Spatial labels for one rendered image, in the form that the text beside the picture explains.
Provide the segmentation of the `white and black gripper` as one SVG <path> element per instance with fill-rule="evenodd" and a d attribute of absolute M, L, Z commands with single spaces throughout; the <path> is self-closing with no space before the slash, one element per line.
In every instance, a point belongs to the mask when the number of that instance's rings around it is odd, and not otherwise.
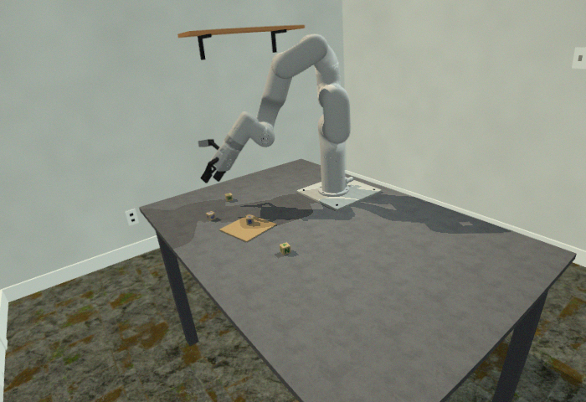
<path fill-rule="evenodd" d="M 214 154 L 213 158 L 211 159 L 212 161 L 208 162 L 208 166 L 206 167 L 201 179 L 207 183 L 212 177 L 212 173 L 217 170 L 217 172 L 213 175 L 213 178 L 219 182 L 226 171 L 229 171 L 233 166 L 240 152 L 241 151 L 233 149 L 224 141 L 222 146 Z"/>

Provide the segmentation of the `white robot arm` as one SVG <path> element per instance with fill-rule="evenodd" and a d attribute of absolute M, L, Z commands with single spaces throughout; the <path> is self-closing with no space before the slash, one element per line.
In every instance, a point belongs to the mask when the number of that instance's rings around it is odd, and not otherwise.
<path fill-rule="evenodd" d="M 224 141 L 237 151 L 241 151 L 250 138 L 262 147 L 271 146 L 275 141 L 275 120 L 285 104 L 292 77 L 314 65 L 317 99 L 323 107 L 323 115 L 318 121 L 321 153 L 318 193 L 338 197 L 349 192 L 347 184 L 353 181 L 353 177 L 345 177 L 344 142 L 351 132 L 350 100 L 341 87 L 334 51 L 321 35 L 309 35 L 292 48 L 275 55 L 275 73 L 271 64 L 257 118 L 242 112 Z"/>

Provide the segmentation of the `tan flat mat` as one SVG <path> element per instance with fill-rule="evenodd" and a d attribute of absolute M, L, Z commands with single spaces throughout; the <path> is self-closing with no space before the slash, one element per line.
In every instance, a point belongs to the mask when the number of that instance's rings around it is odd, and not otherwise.
<path fill-rule="evenodd" d="M 271 229 L 272 227 L 277 225 L 275 223 L 255 216 L 254 224 L 247 225 L 246 216 L 234 221 L 232 224 L 223 227 L 222 229 L 220 229 L 220 231 L 228 235 L 232 235 L 233 237 L 243 240 L 245 242 L 248 242 L 256 236 L 261 235 L 268 229 Z"/>

